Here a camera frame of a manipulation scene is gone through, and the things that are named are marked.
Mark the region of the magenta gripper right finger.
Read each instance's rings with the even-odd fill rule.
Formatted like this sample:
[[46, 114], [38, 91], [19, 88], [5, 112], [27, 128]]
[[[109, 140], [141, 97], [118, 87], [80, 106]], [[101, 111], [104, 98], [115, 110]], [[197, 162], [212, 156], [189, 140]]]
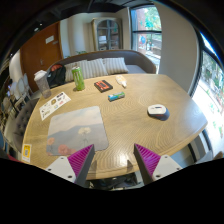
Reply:
[[160, 156], [139, 144], [134, 144], [134, 156], [145, 185], [182, 169], [170, 156]]

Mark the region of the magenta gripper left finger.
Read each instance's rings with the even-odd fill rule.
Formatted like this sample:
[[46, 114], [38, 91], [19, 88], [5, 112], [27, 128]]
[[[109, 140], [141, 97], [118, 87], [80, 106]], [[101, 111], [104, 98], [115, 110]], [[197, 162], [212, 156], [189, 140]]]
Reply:
[[89, 145], [68, 157], [60, 156], [46, 168], [46, 171], [84, 187], [94, 154], [94, 145]]

